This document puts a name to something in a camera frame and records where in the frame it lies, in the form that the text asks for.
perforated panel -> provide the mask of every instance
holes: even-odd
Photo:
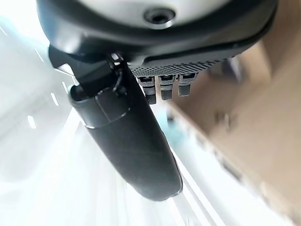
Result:
[[[204,71],[214,65],[215,63],[220,62],[221,60],[206,61],[206,62],[196,62],[180,65],[167,65],[167,66],[158,66],[158,67],[136,67],[131,68],[132,73],[136,77],[144,76],[161,76],[161,75],[174,75],[174,74],[186,74],[186,73],[197,73]]]

